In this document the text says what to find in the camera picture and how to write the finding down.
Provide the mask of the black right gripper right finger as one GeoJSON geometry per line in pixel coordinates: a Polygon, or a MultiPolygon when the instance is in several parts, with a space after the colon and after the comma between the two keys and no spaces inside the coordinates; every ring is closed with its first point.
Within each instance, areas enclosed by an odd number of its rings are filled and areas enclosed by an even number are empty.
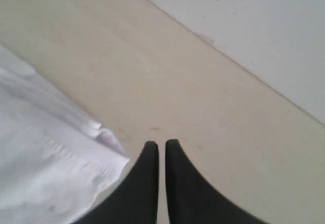
{"type": "Polygon", "coordinates": [[[176,139],[166,142],[165,174],[170,223],[263,223],[218,192],[176,139]]]}

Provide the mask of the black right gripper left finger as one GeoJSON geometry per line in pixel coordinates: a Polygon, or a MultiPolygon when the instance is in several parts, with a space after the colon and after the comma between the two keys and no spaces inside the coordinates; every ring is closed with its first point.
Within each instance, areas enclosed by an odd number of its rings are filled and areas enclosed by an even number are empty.
{"type": "Polygon", "coordinates": [[[119,186],[76,223],[156,223],[158,190],[159,149],[148,141],[119,186]]]}

